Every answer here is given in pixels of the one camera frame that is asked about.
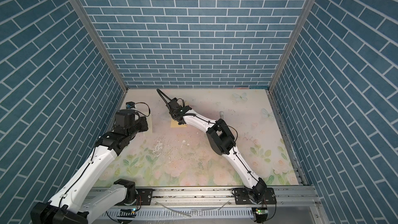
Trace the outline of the yellow envelope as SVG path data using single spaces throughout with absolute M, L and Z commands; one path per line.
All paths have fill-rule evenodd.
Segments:
M 171 120 L 171 128 L 185 128 L 187 127 L 186 124 L 180 124 L 178 121 L 172 119 Z

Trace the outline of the cream letter paper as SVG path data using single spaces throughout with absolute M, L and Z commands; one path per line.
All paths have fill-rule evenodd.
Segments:
M 148 130 L 144 132 L 144 136 L 151 136 L 153 134 L 153 124 L 152 124 L 152 116 L 146 118 L 148 124 Z

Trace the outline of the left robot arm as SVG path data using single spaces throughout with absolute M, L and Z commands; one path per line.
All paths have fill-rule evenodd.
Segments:
M 115 114 L 113 130 L 103 134 L 93 151 L 73 177 L 46 203 L 39 202 L 31 210 L 34 224 L 91 224 L 121 203 L 137 204 L 135 183 L 118 179 L 104 193 L 89 202 L 86 196 L 108 168 L 138 133 L 148 131 L 147 116 L 129 109 Z

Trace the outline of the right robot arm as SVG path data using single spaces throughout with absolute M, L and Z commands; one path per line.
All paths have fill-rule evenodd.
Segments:
M 236 140 L 236 129 L 227 125 L 223 119 L 213 120 L 198 114 L 183 99 L 170 98 L 163 91 L 157 89 L 158 95 L 165 102 L 173 120 L 179 125 L 191 125 L 206 133 L 212 150 L 224 157 L 239 175 L 245 187 L 245 194 L 254 204 L 277 204 L 273 189 L 258 176 L 240 154 Z

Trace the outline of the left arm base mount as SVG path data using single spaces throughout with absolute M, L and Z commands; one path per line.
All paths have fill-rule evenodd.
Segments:
M 152 188 L 136 188 L 135 192 L 127 192 L 126 199 L 128 203 L 137 206 L 149 206 L 152 201 L 153 189 Z

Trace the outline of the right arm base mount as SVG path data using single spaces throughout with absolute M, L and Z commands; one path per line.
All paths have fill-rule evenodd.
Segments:
M 275 205 L 277 204 L 275 192 L 273 188 L 266 188 L 261 193 L 247 187 L 233 188 L 231 193 L 234 197 L 236 205 Z

